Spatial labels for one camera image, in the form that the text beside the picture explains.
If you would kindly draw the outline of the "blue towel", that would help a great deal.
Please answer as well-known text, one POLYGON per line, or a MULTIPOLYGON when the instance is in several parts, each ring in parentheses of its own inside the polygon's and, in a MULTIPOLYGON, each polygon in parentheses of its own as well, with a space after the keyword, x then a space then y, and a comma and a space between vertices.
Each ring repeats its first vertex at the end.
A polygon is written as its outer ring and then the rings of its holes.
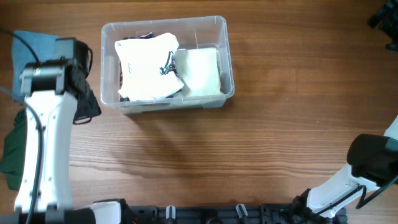
MULTIPOLYGON (((60 36, 24 30, 15 30, 14 33, 31 46, 40 61, 53 60, 55 40, 60 38, 60 36)), ((24 96, 21 94, 20 75, 25 65, 30 62, 35 62, 35 58, 30 50, 16 38, 13 38, 12 41, 11 56, 14 72, 12 92, 23 99, 24 96)))

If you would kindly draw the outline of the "green garment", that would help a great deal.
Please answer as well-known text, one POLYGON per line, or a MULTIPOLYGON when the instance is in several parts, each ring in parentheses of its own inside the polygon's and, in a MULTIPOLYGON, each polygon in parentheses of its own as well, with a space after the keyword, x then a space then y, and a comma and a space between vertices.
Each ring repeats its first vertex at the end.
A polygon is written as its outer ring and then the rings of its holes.
POLYGON ((1 173, 6 176, 7 186, 19 190, 22 182, 27 138, 27 118, 25 109, 14 118, 14 129, 4 139, 4 151, 1 160, 1 173))

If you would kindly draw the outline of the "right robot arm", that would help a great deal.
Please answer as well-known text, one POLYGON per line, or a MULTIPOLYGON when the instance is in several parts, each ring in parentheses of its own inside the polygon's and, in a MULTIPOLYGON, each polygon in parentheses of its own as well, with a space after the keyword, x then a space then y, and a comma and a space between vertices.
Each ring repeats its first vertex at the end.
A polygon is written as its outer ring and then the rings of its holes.
POLYGON ((285 210, 290 223, 338 223, 338 212, 357 201, 359 210, 397 184, 397 121, 382 136, 360 134, 346 164, 326 182, 307 189, 285 210))

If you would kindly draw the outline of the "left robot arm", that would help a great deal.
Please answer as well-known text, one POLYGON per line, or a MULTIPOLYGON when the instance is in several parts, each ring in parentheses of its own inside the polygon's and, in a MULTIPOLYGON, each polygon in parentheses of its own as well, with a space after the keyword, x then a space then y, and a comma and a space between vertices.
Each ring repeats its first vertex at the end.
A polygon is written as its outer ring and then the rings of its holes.
POLYGON ((92 50, 75 38, 56 39, 50 60, 28 63, 21 72, 27 116, 22 182, 14 213, 1 223, 121 223, 118 201, 73 207, 69 183, 72 126, 88 123, 101 111, 86 78, 92 50))

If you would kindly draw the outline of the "cream folded cloth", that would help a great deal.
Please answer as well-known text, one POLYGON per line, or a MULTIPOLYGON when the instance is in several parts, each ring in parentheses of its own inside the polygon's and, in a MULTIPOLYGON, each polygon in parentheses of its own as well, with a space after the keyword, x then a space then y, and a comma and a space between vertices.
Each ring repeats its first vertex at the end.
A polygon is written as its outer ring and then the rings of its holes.
POLYGON ((178 50, 175 63, 179 78, 184 83, 174 97, 222 95, 218 71, 217 49, 178 50))

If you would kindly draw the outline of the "clear plastic storage bin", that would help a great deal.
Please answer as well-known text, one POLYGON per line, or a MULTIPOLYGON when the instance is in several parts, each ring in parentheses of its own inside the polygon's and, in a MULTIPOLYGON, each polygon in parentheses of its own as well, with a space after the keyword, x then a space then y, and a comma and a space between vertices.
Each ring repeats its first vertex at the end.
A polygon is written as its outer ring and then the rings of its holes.
POLYGON ((155 21, 114 22, 101 31, 101 102, 118 109, 122 114, 183 108, 219 108, 235 92, 233 68, 229 49, 227 23, 222 16, 191 17, 155 21), (176 36, 180 50, 217 49, 217 66, 221 95, 186 98, 167 98, 149 101, 121 101, 120 65, 114 43, 125 37, 153 33, 158 36, 170 32, 176 36))

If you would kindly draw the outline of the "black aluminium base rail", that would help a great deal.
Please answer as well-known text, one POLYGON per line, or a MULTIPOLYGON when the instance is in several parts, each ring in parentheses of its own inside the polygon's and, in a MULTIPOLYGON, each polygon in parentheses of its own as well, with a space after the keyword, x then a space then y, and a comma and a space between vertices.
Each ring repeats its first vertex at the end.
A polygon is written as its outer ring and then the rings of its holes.
POLYGON ((263 204, 256 207, 239 204, 235 207, 156 207, 131 206, 136 216, 134 223, 149 224, 283 224, 329 223, 348 224, 346 209, 333 218, 307 219, 291 211, 289 204, 263 204))

